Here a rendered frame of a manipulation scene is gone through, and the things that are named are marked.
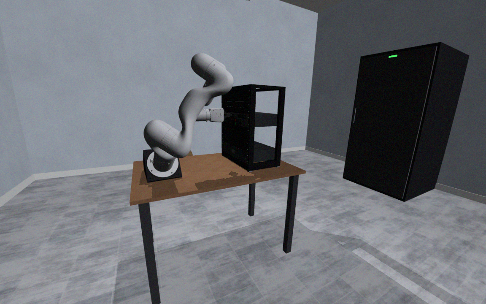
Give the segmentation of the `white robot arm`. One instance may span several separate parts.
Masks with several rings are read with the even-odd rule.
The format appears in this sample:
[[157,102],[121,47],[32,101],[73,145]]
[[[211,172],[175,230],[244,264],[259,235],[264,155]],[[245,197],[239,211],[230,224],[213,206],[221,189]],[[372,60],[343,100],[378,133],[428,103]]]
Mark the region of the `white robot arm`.
[[165,178],[176,172],[177,158],[184,158],[190,152],[195,122],[210,120],[210,110],[203,109],[204,106],[210,105],[217,96],[227,94],[233,86],[233,77],[224,64],[211,58],[197,53],[191,60],[191,68],[205,84],[191,89],[181,102],[178,109],[181,132],[158,119],[151,120],[143,130],[147,144],[154,151],[147,158],[147,168],[156,177]]

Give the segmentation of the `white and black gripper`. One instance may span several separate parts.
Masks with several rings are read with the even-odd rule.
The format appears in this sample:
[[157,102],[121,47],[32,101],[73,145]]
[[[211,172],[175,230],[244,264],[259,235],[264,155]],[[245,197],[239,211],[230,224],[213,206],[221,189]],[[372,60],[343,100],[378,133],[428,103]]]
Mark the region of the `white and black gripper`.
[[[210,110],[210,122],[224,122],[226,117],[231,117],[231,112],[227,113],[224,111],[224,108],[212,108]],[[225,114],[225,115],[224,115]]]

